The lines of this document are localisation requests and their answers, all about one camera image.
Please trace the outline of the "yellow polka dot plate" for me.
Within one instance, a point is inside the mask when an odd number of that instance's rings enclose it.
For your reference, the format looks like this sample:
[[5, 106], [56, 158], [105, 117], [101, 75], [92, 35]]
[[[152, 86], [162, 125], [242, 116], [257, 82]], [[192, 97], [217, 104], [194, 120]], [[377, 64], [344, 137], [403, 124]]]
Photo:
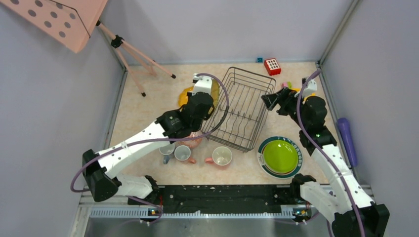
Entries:
[[182, 106], [185, 105], [188, 101], [188, 92], [192, 92], [193, 91], [193, 86], [187, 87], [185, 89], [183, 89], [183, 91], [179, 94], [178, 97], [178, 106]]

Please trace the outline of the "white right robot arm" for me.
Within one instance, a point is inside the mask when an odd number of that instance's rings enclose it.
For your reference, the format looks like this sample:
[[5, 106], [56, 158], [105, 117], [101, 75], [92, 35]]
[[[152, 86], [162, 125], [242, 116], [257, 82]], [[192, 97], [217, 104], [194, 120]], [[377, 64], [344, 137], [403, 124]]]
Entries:
[[318, 96], [298, 101], [298, 92], [282, 88], [262, 95], [267, 110], [279, 105], [277, 113], [290, 116], [300, 127], [302, 146], [327, 177], [332, 191], [326, 191], [310, 175], [292, 178], [290, 198], [308, 201], [328, 221], [336, 237], [382, 237], [390, 217], [385, 204], [377, 204], [361, 187], [343, 158], [337, 141], [325, 126], [326, 102]]

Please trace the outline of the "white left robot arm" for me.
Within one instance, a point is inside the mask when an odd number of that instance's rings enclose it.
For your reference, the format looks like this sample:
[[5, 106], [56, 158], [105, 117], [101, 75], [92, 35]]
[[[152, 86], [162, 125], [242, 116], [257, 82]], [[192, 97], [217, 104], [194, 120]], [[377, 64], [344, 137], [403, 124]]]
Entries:
[[120, 172], [133, 162], [159, 148], [177, 141], [190, 140], [190, 134], [214, 112], [214, 99], [205, 92], [189, 96], [179, 109], [163, 113], [148, 127], [111, 148], [83, 154], [83, 177], [95, 202], [115, 195], [134, 196], [146, 204], [158, 199], [158, 185], [148, 175], [129, 176]]

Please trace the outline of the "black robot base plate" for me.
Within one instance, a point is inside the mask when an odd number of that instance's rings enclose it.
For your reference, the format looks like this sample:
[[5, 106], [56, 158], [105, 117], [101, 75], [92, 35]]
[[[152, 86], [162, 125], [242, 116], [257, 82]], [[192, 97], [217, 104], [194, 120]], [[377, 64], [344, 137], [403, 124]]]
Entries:
[[310, 218], [314, 207], [288, 185], [166, 185], [146, 198], [165, 214], [284, 214]]

